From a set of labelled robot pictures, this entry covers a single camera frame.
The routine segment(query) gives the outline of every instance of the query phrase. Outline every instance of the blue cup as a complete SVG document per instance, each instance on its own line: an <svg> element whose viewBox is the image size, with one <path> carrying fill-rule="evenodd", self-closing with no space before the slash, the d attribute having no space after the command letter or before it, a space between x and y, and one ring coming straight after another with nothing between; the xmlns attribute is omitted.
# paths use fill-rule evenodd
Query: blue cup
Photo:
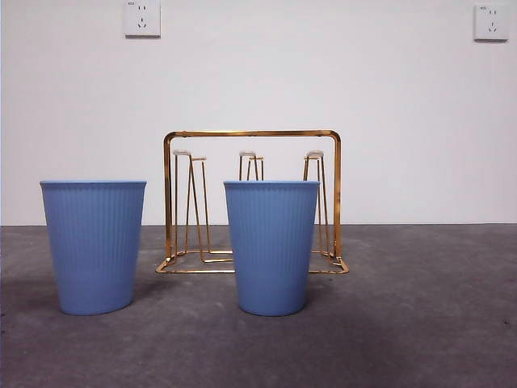
<svg viewBox="0 0 517 388"><path fill-rule="evenodd" d="M42 181L61 310L92 315L132 301L144 181Z"/></svg>
<svg viewBox="0 0 517 388"><path fill-rule="evenodd" d="M319 182L225 182L239 306L288 315L305 304Z"/></svg>

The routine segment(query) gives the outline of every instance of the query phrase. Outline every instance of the gold wire rack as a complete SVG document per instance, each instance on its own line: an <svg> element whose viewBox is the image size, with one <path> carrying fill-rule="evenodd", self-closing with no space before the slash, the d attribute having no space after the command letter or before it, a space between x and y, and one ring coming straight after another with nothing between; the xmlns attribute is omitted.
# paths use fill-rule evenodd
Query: gold wire rack
<svg viewBox="0 0 517 388"><path fill-rule="evenodd" d="M309 269L309 273L327 273L327 274L340 274L340 273L348 273L348 266L345 264L343 260L343 251L341 247L341 225L340 225L340 217L341 217L341 139L339 135L332 130L329 129L316 129L316 130L282 130L282 131L180 131L180 132L171 132L168 133L163 139L163 156L164 156L164 172L165 172L165 218L166 218L166 242L165 242L165 259L162 263L158 265L156 268L157 273L234 273L233 269L219 269L219 268L197 268L197 269L171 269L175 264L177 265L178 257L187 255L189 253L196 253L200 255L201 262L203 265L209 263L223 262L223 261L232 261L231 259L205 259L204 254L228 254L231 255L231 250L212 250L209 242L209 231L208 231L208 220L206 224L207 228L207 240L208 240L208 249L203 249L200 244L198 250L189 251L187 249L187 240L185 239L185 246L182 251L178 249L178 156L179 154L185 154L182 151L179 151L179 154L175 154L175 167L174 167L174 224L173 224L173 206L172 206L172 177L171 177L171 163L170 163L170 150L172 141L175 138L179 137L330 137L334 140L334 231L333 231L333 244L332 249L327 251L323 251L320 248L318 252L321 255L327 257L329 261L329 265L333 267L337 267L335 270L321 270L321 269ZM187 154L189 157L189 197L190 198L190 184L194 186L194 175L193 175L193 162L196 160L201 160L203 167L203 177L204 177L204 159L202 158L193 158L190 154ZM306 179L306 169L307 165L305 165L304 178ZM194 187L194 200L195 200L195 211L196 211L196 219L199 220L199 215L197 214L197 199L195 196L195 187ZM204 183L204 205L206 210L206 186ZM200 224L198 221L197 225L198 229L198 237L200 240Z"/></svg>

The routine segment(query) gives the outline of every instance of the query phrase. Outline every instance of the outlet switch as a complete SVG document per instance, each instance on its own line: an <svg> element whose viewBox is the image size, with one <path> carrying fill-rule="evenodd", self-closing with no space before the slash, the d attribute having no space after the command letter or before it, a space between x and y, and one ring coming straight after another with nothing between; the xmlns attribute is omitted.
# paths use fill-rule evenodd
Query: outlet switch
<svg viewBox="0 0 517 388"><path fill-rule="evenodd" d="M160 1L125 0L124 34L126 37L160 36Z"/></svg>
<svg viewBox="0 0 517 388"><path fill-rule="evenodd" d="M507 4L481 4L474 7L475 40L508 40L510 7Z"/></svg>

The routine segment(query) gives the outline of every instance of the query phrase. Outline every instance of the gray floor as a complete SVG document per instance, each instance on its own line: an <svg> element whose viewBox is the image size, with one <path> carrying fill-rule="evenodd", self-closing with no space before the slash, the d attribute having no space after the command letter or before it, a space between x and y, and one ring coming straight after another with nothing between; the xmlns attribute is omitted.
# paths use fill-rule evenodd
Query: gray floor
<svg viewBox="0 0 517 388"><path fill-rule="evenodd" d="M145 227L134 303L75 317L45 228L4 227L3 386L517 386L516 236L344 226L351 272L311 275L304 310L266 318L238 309L232 275L155 274L163 228Z"/></svg>

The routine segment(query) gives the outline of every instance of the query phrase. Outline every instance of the cup rim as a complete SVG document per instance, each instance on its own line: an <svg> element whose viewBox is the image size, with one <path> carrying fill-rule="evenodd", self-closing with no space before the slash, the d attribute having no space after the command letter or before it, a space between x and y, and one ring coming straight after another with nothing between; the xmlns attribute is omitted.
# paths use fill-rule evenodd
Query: cup rim
<svg viewBox="0 0 517 388"><path fill-rule="evenodd" d="M225 180L224 184L319 184L317 180Z"/></svg>
<svg viewBox="0 0 517 388"><path fill-rule="evenodd" d="M134 184L146 184L145 180L98 180L98 179L63 179L63 180L41 180L40 184L121 184L121 183L134 183Z"/></svg>

